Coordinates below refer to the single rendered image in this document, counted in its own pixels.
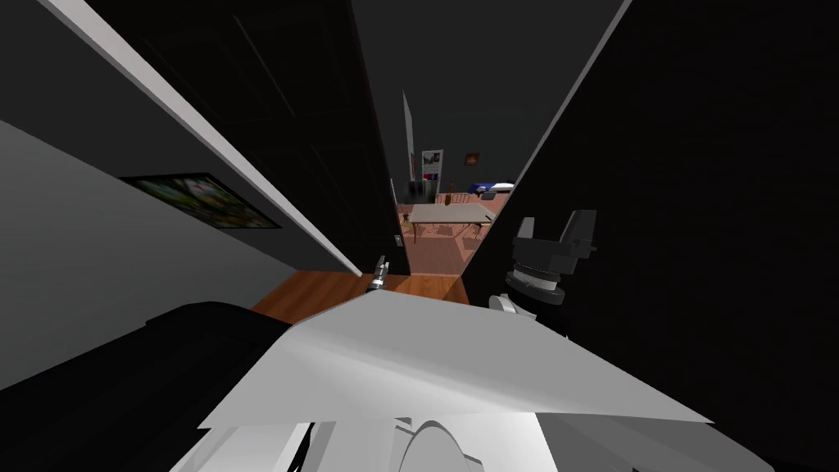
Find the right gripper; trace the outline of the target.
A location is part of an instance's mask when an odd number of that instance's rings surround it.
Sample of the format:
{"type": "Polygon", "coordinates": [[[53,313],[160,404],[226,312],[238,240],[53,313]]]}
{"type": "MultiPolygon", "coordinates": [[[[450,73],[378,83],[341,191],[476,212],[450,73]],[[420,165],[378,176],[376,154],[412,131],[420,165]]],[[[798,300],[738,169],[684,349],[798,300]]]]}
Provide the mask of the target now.
{"type": "Polygon", "coordinates": [[[579,260],[596,250],[592,246],[597,211],[572,211],[559,241],[534,239],[534,217],[524,217],[513,241],[517,269],[549,275],[571,275],[579,260]]]}

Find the grey dining table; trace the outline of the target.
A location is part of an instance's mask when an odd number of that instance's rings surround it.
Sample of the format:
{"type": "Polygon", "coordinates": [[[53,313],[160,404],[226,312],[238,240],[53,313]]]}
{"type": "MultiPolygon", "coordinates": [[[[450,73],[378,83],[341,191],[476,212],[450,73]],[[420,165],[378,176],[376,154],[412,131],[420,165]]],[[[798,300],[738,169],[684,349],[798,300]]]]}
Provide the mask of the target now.
{"type": "Polygon", "coordinates": [[[496,215],[480,203],[455,205],[415,204],[409,214],[409,222],[414,230],[414,243],[418,238],[420,225],[462,224],[490,225],[496,215]]]}

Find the tall bookshelf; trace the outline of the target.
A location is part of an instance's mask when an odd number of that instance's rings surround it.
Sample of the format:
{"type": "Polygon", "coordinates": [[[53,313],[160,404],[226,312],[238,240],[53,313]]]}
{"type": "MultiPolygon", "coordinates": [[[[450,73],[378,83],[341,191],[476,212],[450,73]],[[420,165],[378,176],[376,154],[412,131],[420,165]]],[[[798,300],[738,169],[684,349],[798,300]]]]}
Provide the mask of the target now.
{"type": "Polygon", "coordinates": [[[438,197],[442,173],[443,149],[423,151],[421,153],[421,174],[425,190],[433,196],[438,197]]]}

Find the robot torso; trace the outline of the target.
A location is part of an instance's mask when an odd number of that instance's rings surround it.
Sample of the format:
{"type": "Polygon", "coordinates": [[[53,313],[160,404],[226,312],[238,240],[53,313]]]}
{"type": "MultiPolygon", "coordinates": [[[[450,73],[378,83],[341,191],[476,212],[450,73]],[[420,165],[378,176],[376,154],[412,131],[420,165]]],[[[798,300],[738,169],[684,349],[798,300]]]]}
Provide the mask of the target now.
{"type": "Polygon", "coordinates": [[[292,325],[170,472],[775,472],[494,297],[376,290],[292,325]]]}

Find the dark door leaf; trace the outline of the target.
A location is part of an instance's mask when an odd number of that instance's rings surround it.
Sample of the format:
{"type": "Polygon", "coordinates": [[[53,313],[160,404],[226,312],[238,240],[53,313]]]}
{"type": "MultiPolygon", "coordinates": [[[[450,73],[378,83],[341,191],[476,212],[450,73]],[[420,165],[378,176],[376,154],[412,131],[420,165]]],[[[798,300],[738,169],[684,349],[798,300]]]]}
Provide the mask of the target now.
{"type": "Polygon", "coordinates": [[[86,0],[359,270],[410,264],[350,0],[86,0]]]}

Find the black framed green picture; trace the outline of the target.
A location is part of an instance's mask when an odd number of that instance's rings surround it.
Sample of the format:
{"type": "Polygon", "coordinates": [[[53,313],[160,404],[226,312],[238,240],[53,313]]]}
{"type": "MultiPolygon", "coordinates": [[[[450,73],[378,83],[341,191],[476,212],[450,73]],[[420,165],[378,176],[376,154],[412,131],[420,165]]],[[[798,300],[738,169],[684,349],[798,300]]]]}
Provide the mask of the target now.
{"type": "Polygon", "coordinates": [[[206,172],[120,180],[215,229],[282,228],[206,172]]]}

